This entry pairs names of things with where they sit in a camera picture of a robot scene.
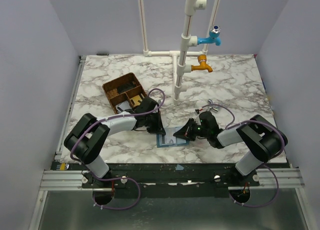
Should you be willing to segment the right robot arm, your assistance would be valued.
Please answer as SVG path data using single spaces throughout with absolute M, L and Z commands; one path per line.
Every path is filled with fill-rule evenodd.
M 287 137 L 261 115 L 228 129 L 219 127 L 210 112 L 199 115 L 199 124 L 191 118 L 174 137 L 195 141 L 197 137 L 206 139 L 217 149 L 244 142 L 248 152 L 231 168 L 231 176 L 243 178 L 259 166 L 280 155 L 288 144 Z

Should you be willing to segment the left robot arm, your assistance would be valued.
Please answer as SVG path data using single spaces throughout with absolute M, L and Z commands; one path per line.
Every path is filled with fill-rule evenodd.
M 86 113 L 67 135 L 63 145 L 74 160 L 84 164 L 96 177 L 105 178 L 110 168 L 100 152 L 107 137 L 141 127 L 150 134 L 165 135 L 159 107 L 154 99 L 145 97 L 134 109 L 101 120 Z

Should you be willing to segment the blue leather card holder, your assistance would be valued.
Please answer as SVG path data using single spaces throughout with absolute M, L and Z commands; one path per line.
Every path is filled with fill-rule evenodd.
M 174 137 L 173 134 L 179 131 L 182 127 L 167 127 L 165 128 L 166 135 L 156 135 L 157 148 L 163 147 L 178 147 L 189 145 L 189 141 Z

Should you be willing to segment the silver white card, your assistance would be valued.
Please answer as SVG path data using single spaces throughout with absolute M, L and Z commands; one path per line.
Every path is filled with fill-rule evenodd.
M 115 106 L 118 113 L 132 109 L 128 101 L 121 102 Z

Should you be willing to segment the gold card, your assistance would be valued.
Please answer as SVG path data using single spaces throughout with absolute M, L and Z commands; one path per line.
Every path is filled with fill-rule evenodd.
M 136 95 L 132 98 L 130 98 L 130 102 L 132 103 L 132 105 L 134 107 L 138 106 L 141 104 L 141 102 L 143 101 L 144 99 L 144 96 L 143 95 Z

